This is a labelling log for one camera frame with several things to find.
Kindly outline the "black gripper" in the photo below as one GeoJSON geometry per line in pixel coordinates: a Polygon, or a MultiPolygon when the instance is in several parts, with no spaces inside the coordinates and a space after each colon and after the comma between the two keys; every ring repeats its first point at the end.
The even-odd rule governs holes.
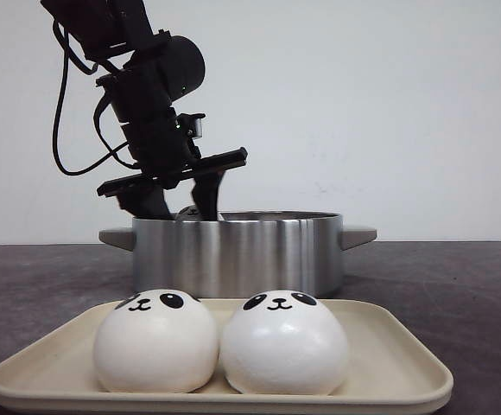
{"type": "Polygon", "coordinates": [[[240,148],[203,158],[193,137],[200,131],[198,124],[204,115],[178,115],[172,107],[174,100],[199,87],[204,76],[203,68],[125,68],[97,79],[142,171],[103,183],[99,195],[116,195],[119,207],[138,219],[172,220],[161,186],[130,187],[156,180],[165,188],[174,188],[179,181],[194,178],[191,194],[200,218],[219,218],[224,170],[244,165],[247,151],[240,148]]]}

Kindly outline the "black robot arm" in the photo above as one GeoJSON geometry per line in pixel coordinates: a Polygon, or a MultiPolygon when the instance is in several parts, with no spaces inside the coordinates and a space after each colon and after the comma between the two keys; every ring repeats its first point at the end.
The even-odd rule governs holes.
{"type": "Polygon", "coordinates": [[[65,65],[85,74],[99,67],[105,93],[93,123],[112,107],[135,162],[136,175],[104,182],[99,195],[115,196],[120,208],[140,219],[170,220],[164,192],[194,179],[193,201],[203,220],[217,220],[219,184],[226,170],[244,165],[245,149],[203,157],[203,114],[177,114],[175,100],[199,87],[205,76],[201,52],[189,39],[153,33],[141,1],[45,1],[65,65]]]}

